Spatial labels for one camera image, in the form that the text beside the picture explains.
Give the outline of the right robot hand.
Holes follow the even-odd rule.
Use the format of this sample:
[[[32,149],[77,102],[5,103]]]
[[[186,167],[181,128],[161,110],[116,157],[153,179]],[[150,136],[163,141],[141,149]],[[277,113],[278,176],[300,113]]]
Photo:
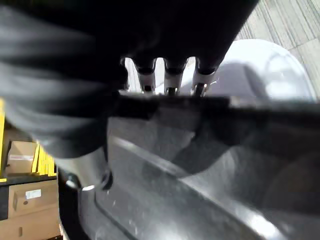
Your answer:
[[[8,120],[68,172],[73,188],[107,183],[107,122],[135,64],[141,90],[180,93],[187,59],[191,94],[203,96],[255,0],[3,0],[0,96]]]

